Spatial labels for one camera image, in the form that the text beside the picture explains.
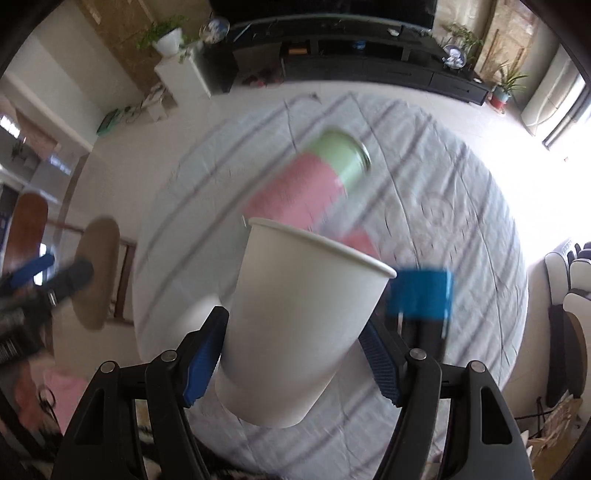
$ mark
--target black tv cabinet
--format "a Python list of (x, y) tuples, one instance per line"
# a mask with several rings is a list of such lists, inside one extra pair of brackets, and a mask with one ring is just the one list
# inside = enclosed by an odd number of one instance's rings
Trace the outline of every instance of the black tv cabinet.
[[(230, 29), (204, 52), (228, 92), (238, 67), (233, 52), (281, 43), (286, 81), (349, 80), (413, 87), (482, 105), (489, 88), (467, 68), (450, 70), (435, 39), (403, 25), (326, 15), (260, 20)], [(298, 54), (293, 54), (296, 47)]]

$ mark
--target white paper cup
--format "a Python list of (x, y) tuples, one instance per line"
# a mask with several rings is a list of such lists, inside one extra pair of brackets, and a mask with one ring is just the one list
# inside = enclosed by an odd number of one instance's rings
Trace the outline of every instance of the white paper cup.
[(249, 223), (216, 392), (239, 418), (285, 428), (318, 400), (396, 272), (313, 233)]

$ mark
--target wall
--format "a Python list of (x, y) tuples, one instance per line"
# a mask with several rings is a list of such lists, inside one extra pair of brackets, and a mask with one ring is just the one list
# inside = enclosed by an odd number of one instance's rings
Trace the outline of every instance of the wall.
[(439, 0), (433, 33), (437, 38), (445, 37), (447, 32), (443, 26), (457, 22), (483, 38), (494, 4), (494, 0)]
[(0, 79), (0, 94), (5, 95), (19, 111), (59, 143), (59, 157), (70, 168), (75, 165), (75, 161), (79, 157), (88, 153), (87, 149), (75, 142), (67, 132), (51, 121), (47, 115), (43, 114), (6, 78)]
[(558, 50), (558, 45), (560, 45), (558, 37), (545, 23), (540, 21), (540, 26), (535, 34), (530, 54), (521, 67), (521, 71), (528, 75), (527, 78), (521, 80), (521, 83), (526, 86), (526, 89), (523, 92), (517, 92), (515, 94), (515, 101), (521, 110), (530, 101), (535, 90), (539, 87), (548, 72), (550, 63)]
[(6, 81), (88, 151), (104, 112), (31, 34), (5, 73)]
[(106, 113), (142, 99), (72, 0), (33, 31), (2, 82), (86, 151)]
[(34, 31), (41, 45), (103, 113), (142, 101), (142, 94), (73, 0)]

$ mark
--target pink and green can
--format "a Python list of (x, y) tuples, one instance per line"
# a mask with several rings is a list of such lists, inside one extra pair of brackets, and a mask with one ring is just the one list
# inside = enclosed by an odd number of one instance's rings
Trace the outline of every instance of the pink and green can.
[(310, 230), (369, 171), (365, 146), (338, 129), (325, 130), (250, 200), (244, 217)]

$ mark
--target round table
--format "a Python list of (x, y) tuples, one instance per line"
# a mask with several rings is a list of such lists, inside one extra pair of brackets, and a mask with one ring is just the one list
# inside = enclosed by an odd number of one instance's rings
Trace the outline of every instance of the round table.
[[(515, 364), (527, 276), (515, 223), (490, 172), (467, 145), (418, 107), (345, 94), (298, 96), (229, 121), (180, 161), (145, 221), (133, 302), (140, 356), (175, 348), (174, 322), (215, 294), (231, 308), (248, 239), (248, 199), (326, 127), (362, 141), (370, 173), (335, 204), (321, 235), (364, 228), (394, 268), (447, 268), (454, 299), (445, 361), (483, 361), (502, 388)], [(432, 455), (444, 445), (443, 403)], [(289, 429), (256, 427), (218, 402), (213, 382), (188, 411), (195, 434), (250, 471), (290, 479), (372, 478), (398, 418), (356, 343), (306, 418)]]

